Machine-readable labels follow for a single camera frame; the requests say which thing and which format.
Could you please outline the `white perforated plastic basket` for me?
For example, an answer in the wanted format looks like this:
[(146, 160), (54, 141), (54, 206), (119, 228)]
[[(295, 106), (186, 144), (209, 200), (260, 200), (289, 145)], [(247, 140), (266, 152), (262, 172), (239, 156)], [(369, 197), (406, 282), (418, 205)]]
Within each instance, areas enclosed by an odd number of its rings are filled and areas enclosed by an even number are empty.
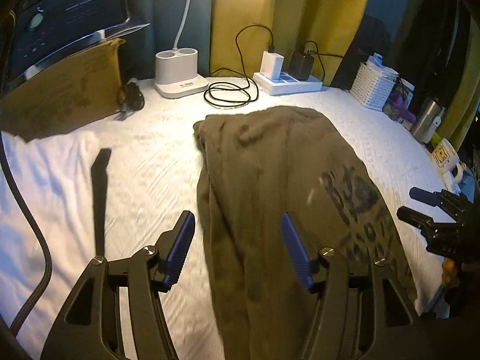
[(350, 94), (364, 107), (381, 111), (395, 86), (399, 73), (383, 65), (383, 57), (374, 53), (361, 63)]

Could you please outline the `black power adapter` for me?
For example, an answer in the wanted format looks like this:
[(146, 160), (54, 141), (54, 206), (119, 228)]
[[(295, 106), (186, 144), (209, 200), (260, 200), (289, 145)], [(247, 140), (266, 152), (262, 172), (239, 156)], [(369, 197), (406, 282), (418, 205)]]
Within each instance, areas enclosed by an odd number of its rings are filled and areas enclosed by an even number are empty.
[(304, 52), (294, 51), (288, 68), (288, 74), (296, 80), (307, 80), (310, 77), (314, 57)]

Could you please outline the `dark brown t-shirt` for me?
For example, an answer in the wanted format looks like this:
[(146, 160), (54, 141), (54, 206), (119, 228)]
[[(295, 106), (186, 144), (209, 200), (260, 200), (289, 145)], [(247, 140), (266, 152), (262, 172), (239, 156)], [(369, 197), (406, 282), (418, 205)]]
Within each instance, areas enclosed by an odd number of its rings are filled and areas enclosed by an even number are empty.
[(353, 262), (385, 258), (416, 286), (394, 220), (364, 163), (318, 111), (276, 106), (193, 126), (203, 166), (199, 221), (227, 359), (297, 359), (315, 298), (281, 235), (287, 212)]

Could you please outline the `yellow curtain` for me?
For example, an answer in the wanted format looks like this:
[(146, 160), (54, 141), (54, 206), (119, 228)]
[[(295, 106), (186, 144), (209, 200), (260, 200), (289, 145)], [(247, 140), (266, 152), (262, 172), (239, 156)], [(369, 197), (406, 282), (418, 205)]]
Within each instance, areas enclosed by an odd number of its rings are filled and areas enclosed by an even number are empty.
[(368, 0), (212, 0), (210, 69), (252, 75), (270, 40), (289, 59), (304, 44), (322, 54), (312, 73), (329, 85)]

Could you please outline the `stainless steel tumbler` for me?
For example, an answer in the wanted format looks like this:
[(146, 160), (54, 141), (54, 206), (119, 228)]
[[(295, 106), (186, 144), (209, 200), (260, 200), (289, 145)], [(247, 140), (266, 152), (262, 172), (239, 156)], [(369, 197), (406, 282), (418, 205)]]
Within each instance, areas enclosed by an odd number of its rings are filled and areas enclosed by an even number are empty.
[(416, 121), (410, 128), (412, 137), (419, 143), (424, 142), (424, 138), (433, 125), (436, 117), (443, 117), (445, 108), (436, 97), (427, 97), (423, 102), (420, 113), (416, 116)]

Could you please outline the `white desk lamp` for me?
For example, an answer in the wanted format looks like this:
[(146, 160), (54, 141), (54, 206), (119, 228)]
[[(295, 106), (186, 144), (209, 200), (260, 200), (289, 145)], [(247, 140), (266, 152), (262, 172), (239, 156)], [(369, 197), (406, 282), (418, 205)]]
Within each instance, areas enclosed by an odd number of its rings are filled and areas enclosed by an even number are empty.
[(190, 6), (191, 0), (185, 0), (183, 15), (172, 49), (160, 51), (155, 55), (154, 87), (163, 98), (183, 98), (204, 92), (208, 88), (207, 79), (198, 72), (197, 49), (179, 47)]

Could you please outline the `white bear mug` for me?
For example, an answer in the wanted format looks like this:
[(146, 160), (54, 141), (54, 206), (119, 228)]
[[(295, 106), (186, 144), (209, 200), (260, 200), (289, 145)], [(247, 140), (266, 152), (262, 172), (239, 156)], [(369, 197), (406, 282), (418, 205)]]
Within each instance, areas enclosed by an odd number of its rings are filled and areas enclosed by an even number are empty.
[(461, 182), (466, 164), (448, 139), (443, 138), (433, 149), (431, 154), (434, 165), (441, 176), (450, 178), (451, 183), (457, 185)]

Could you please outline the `white textured table cover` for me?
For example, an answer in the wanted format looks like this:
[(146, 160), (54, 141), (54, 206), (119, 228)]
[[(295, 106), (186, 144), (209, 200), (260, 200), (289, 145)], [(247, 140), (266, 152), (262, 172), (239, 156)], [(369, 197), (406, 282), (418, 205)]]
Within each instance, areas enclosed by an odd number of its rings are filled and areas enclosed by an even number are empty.
[[(162, 98), (152, 80), (139, 82), (145, 107), (120, 119), (110, 116), (63, 136), (24, 143), (4, 136), (7, 156), (28, 207), (46, 236), (54, 272), (17, 336), (33, 359), (41, 350), (72, 286), (95, 255), (92, 188), (87, 165), (100, 148), (111, 148), (106, 199), (106, 258), (130, 257), (172, 228), (183, 210), (192, 211), (196, 230), (178, 284), (161, 295), (168, 328), (180, 359), (224, 359), (212, 308), (203, 234), (197, 210), (202, 155), (193, 125), (210, 114), (259, 111), (280, 105), (316, 109), (349, 143), (368, 169), (395, 217), (399, 206), (423, 211), (440, 222), (445, 213), (408, 196), (416, 186), (444, 187), (425, 149), (400, 124), (369, 110), (348, 92), (323, 88), (310, 94), (270, 97), (233, 110), (209, 106), (202, 94), (178, 100)], [(13, 201), (1, 175), (1, 315), (11, 323), (37, 285), (43, 256), (32, 230)], [(442, 258), (425, 250), (418, 230), (394, 218), (417, 290), (415, 307), (426, 311), (440, 286)]]

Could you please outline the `brown cardboard box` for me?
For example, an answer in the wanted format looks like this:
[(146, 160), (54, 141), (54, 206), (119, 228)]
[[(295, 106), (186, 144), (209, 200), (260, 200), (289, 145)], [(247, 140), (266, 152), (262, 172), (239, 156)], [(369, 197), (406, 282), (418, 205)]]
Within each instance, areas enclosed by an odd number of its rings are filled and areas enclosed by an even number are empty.
[(124, 42), (114, 38), (71, 55), (10, 91), (1, 99), (1, 130), (32, 141), (114, 114)]

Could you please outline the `white USB charger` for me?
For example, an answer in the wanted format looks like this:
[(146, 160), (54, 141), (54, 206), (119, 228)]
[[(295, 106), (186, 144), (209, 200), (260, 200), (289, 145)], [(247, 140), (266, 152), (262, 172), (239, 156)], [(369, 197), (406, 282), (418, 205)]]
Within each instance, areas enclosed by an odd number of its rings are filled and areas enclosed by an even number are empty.
[(265, 51), (259, 73), (271, 81), (279, 80), (284, 57), (275, 52)]

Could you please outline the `white power strip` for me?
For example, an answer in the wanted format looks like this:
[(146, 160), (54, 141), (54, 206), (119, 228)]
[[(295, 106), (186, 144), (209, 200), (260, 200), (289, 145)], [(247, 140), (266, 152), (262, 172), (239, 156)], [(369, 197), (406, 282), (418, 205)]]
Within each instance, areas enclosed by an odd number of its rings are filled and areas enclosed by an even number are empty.
[(282, 72), (278, 80), (270, 80), (256, 72), (253, 75), (253, 80), (269, 96), (319, 92), (323, 86), (322, 81), (312, 75), (307, 80), (296, 80), (287, 72)]

